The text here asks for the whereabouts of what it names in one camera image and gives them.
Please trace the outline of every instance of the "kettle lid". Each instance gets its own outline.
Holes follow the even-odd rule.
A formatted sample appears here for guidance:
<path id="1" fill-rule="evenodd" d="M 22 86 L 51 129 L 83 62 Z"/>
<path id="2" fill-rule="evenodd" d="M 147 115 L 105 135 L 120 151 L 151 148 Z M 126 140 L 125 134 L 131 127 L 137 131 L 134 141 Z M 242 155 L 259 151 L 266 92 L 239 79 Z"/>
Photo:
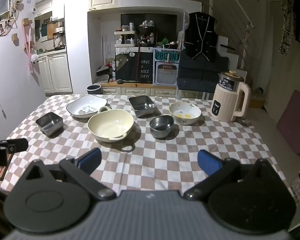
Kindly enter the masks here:
<path id="1" fill-rule="evenodd" d="M 231 79 L 233 81 L 244 81 L 244 78 L 242 76 L 239 76 L 237 72 L 233 70 L 229 70 L 228 72 L 227 71 L 221 72 L 220 75 L 228 79 Z"/>

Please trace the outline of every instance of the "purple cushion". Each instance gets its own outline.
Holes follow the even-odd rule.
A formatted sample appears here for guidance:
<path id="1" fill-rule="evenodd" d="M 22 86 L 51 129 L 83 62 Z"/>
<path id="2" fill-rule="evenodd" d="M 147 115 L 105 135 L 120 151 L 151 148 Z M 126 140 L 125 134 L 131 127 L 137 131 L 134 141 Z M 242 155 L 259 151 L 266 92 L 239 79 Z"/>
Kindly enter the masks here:
<path id="1" fill-rule="evenodd" d="M 300 155 L 300 92 L 295 90 L 277 123 L 277 129 L 283 135 L 291 149 Z"/>

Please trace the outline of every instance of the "cream bowl with handles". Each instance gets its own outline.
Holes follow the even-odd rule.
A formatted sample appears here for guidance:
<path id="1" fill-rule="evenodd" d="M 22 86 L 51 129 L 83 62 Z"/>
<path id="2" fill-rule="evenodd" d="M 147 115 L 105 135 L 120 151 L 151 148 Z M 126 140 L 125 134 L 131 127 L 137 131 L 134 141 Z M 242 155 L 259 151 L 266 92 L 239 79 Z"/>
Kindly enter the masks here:
<path id="1" fill-rule="evenodd" d="M 133 117 L 126 110 L 103 106 L 88 121 L 89 131 L 102 142 L 117 142 L 127 137 L 133 127 Z"/>

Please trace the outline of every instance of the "stainless steel bowl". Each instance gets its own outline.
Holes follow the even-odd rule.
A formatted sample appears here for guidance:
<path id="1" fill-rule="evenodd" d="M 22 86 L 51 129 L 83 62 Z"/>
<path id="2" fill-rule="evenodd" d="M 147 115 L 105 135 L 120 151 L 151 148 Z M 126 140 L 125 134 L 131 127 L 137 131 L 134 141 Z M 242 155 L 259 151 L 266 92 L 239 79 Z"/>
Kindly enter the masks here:
<path id="1" fill-rule="evenodd" d="M 129 98 L 130 104 L 138 118 L 154 114 L 157 106 L 148 96 Z"/>
<path id="2" fill-rule="evenodd" d="M 41 116 L 35 121 L 40 130 L 47 136 L 51 136 L 63 128 L 63 119 L 61 116 L 50 112 Z"/>
<path id="3" fill-rule="evenodd" d="M 161 115 L 150 121 L 150 133 L 154 138 L 162 139 L 173 129 L 174 119 L 171 115 Z"/>

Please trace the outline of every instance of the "cream electric kettle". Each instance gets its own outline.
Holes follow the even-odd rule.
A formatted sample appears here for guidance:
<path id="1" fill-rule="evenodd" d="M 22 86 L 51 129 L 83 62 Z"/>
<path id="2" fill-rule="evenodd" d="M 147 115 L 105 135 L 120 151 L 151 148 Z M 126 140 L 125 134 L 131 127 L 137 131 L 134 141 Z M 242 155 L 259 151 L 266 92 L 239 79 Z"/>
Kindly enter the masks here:
<path id="1" fill-rule="evenodd" d="M 210 108 L 214 118 L 222 122 L 234 122 L 237 116 L 242 117 L 247 113 L 251 89 L 243 81 L 243 77 L 236 71 L 220 73 Z M 242 93 L 244 100 L 242 110 L 239 111 Z"/>

